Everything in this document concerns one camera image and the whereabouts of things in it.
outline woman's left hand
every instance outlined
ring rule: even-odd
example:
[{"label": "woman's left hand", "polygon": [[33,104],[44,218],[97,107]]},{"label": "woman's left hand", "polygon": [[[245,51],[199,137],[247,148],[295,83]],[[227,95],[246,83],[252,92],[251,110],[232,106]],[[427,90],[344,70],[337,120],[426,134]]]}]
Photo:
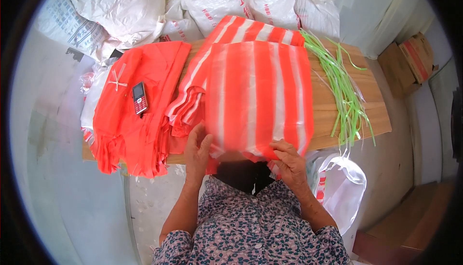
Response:
[{"label": "woman's left hand", "polygon": [[185,163],[187,165],[187,177],[185,183],[202,184],[205,169],[209,161],[209,148],[212,143],[212,135],[205,134],[202,123],[196,125],[188,135],[185,147]]}]

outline floral blouse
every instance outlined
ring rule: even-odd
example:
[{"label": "floral blouse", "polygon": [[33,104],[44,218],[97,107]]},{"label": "floral blouse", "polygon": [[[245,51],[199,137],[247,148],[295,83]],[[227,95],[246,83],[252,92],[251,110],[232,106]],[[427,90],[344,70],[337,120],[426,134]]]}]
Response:
[{"label": "floral blouse", "polygon": [[257,196],[210,177],[198,208],[193,238],[170,232],[153,264],[348,264],[336,227],[313,232],[300,203],[279,180]]}]

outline woman's hand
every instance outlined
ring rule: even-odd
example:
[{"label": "woman's hand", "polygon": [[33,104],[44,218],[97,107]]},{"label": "woman's hand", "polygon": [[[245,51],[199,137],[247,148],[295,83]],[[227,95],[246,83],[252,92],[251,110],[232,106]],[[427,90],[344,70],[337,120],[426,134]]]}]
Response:
[{"label": "woman's hand", "polygon": [[205,175],[205,169],[209,161],[209,148],[212,143],[212,135],[206,135],[204,125],[199,123],[188,135],[185,146],[185,163],[187,165],[187,177],[185,183],[201,185]]},{"label": "woman's hand", "polygon": [[275,164],[280,168],[281,178],[285,184],[296,196],[306,195],[310,191],[307,184],[306,160],[284,139],[272,141],[270,146],[280,159],[276,160]]}]

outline woman's right hand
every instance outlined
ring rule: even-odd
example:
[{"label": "woman's right hand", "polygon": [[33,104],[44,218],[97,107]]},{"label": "woman's right hand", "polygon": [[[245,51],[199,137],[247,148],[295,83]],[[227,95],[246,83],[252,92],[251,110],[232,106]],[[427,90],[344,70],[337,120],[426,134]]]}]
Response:
[{"label": "woman's right hand", "polygon": [[284,139],[272,141],[270,146],[280,159],[276,160],[275,164],[280,168],[281,179],[297,197],[305,196],[310,191],[307,183],[306,160]]}]

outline cardboard box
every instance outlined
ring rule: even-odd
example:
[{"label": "cardboard box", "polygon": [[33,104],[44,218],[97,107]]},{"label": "cardboard box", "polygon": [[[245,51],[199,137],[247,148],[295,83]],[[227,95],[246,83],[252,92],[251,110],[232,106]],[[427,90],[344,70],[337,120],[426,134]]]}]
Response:
[{"label": "cardboard box", "polygon": [[394,98],[403,98],[421,87],[421,84],[416,82],[407,59],[395,42],[391,43],[379,55],[378,63]]},{"label": "cardboard box", "polygon": [[403,98],[418,90],[421,83],[437,70],[438,66],[432,65],[433,60],[431,45],[422,33],[400,45],[391,43],[378,57],[395,98]]},{"label": "cardboard box", "polygon": [[412,36],[399,45],[418,83],[425,82],[433,70],[434,53],[422,33]]}]

